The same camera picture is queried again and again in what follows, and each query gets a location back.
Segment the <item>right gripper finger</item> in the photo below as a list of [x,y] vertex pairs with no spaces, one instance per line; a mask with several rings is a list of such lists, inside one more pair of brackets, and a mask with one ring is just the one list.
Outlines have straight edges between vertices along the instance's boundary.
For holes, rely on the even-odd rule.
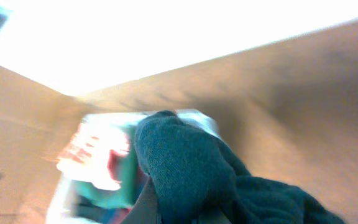
[[128,224],[159,224],[158,199],[150,177],[128,214]]

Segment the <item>dark teal garment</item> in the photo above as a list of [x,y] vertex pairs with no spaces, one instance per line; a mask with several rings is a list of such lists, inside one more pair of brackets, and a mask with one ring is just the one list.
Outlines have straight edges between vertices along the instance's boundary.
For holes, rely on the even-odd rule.
[[301,188],[252,175],[224,141],[172,111],[144,118],[133,144],[163,223],[190,223],[210,209],[231,223],[341,223]]

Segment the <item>pink printed t-shirt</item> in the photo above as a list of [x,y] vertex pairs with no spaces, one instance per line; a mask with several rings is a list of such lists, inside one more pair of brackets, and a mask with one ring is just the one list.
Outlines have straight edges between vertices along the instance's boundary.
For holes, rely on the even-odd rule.
[[122,184],[117,167],[129,153],[129,140],[121,129],[81,123],[59,154],[57,169],[71,180],[115,191]]

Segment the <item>green t-shirt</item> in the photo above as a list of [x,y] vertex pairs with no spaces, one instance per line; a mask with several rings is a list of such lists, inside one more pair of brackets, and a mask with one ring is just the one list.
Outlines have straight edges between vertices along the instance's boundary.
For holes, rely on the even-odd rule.
[[91,172],[93,180],[75,180],[75,192],[93,205],[105,209],[131,208],[135,204],[137,157],[133,145],[135,126],[112,126],[99,139],[99,167]]

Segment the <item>clear plastic storage bin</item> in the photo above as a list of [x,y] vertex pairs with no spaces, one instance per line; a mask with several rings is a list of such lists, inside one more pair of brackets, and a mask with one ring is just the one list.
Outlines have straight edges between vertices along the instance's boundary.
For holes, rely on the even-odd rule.
[[[138,113],[104,113],[87,114],[81,123],[102,126],[134,125],[151,115],[151,112]],[[135,190],[135,203],[147,181],[147,176],[142,172],[137,160],[137,179]],[[74,180],[62,176],[54,193],[53,199],[47,210],[46,223],[121,223],[132,208],[105,209],[93,205],[88,199],[75,192]]]

